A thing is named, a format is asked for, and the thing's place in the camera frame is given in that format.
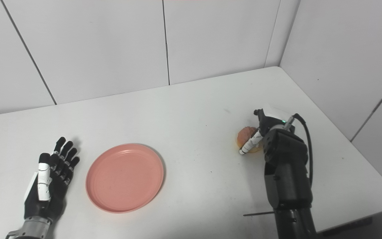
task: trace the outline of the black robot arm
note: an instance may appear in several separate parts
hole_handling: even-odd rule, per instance
[[[262,144],[266,191],[279,239],[317,238],[310,211],[313,197],[306,176],[306,145],[293,133],[279,128],[269,131]]]
[[[266,116],[263,109],[254,111],[259,128],[240,148],[247,153],[262,144],[265,159],[265,184],[268,201],[273,207],[279,239],[317,238],[310,208],[312,207],[313,158],[312,144],[306,122],[299,114],[288,121]],[[294,134],[294,119],[304,126],[308,147]],[[309,178],[306,164],[309,161]]]

